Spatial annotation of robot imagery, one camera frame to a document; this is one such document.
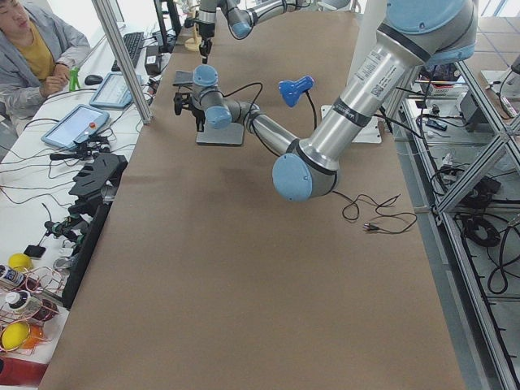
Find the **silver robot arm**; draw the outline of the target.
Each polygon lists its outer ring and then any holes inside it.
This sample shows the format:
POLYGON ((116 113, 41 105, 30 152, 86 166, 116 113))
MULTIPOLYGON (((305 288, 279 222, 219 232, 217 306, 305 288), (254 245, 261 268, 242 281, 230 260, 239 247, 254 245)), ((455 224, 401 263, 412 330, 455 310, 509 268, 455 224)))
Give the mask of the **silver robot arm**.
POLYGON ((403 75, 414 67, 455 63, 475 52, 476 1, 389 1, 376 43, 312 135, 299 139, 252 102, 224 97, 208 63, 193 71, 193 111, 215 129, 242 124, 277 153, 276 191, 292 202, 330 193, 339 160, 403 75))
POLYGON ((201 36, 201 44, 199 45, 201 63, 207 64, 209 61, 218 9, 222 11, 231 35, 237 40, 243 40, 253 31, 256 25, 277 15, 307 8, 309 5, 310 1, 271 0, 254 7, 240 9, 238 1, 201 1, 195 19, 201 36))

